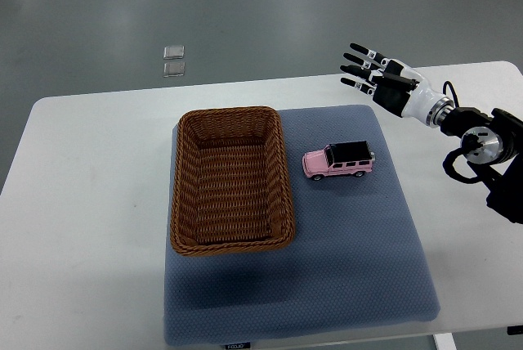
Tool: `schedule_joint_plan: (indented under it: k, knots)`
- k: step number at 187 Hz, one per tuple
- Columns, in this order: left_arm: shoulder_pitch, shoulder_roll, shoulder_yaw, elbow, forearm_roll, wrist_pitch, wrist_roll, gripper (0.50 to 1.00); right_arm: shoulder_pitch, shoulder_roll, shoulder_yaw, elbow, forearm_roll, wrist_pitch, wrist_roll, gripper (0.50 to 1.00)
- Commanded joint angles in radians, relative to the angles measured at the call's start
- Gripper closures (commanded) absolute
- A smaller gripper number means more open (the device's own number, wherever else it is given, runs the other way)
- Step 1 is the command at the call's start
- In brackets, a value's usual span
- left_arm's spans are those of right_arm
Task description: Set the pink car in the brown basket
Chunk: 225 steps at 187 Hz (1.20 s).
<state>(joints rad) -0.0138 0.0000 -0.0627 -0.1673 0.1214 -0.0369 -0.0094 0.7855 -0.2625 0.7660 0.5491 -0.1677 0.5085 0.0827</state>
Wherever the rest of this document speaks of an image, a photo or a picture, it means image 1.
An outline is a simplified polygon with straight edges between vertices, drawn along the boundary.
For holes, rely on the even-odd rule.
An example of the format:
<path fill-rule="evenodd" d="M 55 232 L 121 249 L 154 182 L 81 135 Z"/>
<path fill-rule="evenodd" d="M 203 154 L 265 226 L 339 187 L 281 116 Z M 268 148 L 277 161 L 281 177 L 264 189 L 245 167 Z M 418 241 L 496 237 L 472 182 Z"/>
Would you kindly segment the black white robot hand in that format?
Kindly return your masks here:
<path fill-rule="evenodd" d="M 350 48 L 344 54 L 350 63 L 340 67 L 341 82 L 371 96 L 389 113 L 436 128 L 457 107 L 455 96 L 447 96 L 445 89 L 435 91 L 425 76 L 404 62 L 357 43 Z"/>

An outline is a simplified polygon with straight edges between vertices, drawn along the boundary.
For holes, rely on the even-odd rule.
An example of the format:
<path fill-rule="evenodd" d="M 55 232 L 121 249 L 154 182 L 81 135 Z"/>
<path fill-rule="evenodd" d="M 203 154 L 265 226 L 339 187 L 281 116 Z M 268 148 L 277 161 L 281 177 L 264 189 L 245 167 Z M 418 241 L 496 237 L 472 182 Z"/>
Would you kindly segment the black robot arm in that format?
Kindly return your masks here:
<path fill-rule="evenodd" d="M 491 115 L 458 107 L 438 121 L 460 146 L 443 161 L 445 173 L 463 184 L 483 183 L 486 206 L 512 223 L 522 223 L 522 121 L 506 110 Z"/>

